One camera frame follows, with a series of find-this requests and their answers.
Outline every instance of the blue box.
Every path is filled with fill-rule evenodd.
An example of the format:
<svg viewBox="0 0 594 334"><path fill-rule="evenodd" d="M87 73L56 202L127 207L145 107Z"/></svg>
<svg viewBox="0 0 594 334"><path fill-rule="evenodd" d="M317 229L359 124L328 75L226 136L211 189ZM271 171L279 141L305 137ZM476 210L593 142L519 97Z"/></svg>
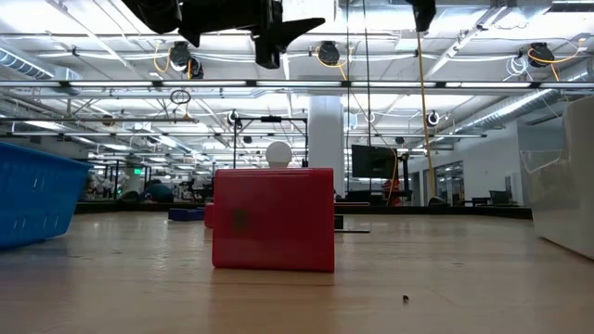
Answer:
<svg viewBox="0 0 594 334"><path fill-rule="evenodd" d="M176 222L192 222L204 220L201 209L169 209L169 220Z"/></svg>
<svg viewBox="0 0 594 334"><path fill-rule="evenodd" d="M0 143L0 248L66 233L91 167Z"/></svg>

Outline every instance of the red box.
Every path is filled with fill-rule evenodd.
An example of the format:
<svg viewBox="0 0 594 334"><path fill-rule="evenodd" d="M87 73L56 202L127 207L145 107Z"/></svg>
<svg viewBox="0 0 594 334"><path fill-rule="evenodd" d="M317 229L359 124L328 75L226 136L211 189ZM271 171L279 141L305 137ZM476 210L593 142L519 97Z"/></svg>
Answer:
<svg viewBox="0 0 594 334"><path fill-rule="evenodd" d="M332 169L219 170L213 265L334 271Z"/></svg>
<svg viewBox="0 0 594 334"><path fill-rule="evenodd" d="M208 203L204 206L204 225L208 228L214 228L214 204Z"/></svg>

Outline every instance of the black screen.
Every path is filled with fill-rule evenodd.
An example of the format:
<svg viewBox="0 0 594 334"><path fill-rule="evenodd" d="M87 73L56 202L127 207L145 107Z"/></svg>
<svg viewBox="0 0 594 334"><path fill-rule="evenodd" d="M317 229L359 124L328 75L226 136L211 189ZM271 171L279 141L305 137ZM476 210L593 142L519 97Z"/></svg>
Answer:
<svg viewBox="0 0 594 334"><path fill-rule="evenodd" d="M392 179L396 159L390 148L352 145L351 149L353 177Z"/></svg>

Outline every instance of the wooden table surface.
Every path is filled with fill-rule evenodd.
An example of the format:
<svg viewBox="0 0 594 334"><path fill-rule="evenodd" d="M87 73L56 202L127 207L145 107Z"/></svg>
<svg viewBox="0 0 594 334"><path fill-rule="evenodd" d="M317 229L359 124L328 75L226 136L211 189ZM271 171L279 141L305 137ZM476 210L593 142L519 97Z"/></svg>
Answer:
<svg viewBox="0 0 594 334"><path fill-rule="evenodd" d="M212 231L165 219L78 215L62 238L0 252L0 332L594 332L594 263L530 222L347 216L372 232L336 235L329 275L213 270Z"/></svg>

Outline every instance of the white ball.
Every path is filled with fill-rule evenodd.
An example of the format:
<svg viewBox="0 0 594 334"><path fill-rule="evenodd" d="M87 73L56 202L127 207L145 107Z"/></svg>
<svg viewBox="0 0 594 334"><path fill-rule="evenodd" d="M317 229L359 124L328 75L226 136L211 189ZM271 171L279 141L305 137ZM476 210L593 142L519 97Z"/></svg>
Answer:
<svg viewBox="0 0 594 334"><path fill-rule="evenodd" d="M271 168L287 167L291 156L291 147L285 142L274 142L266 149L266 161Z"/></svg>

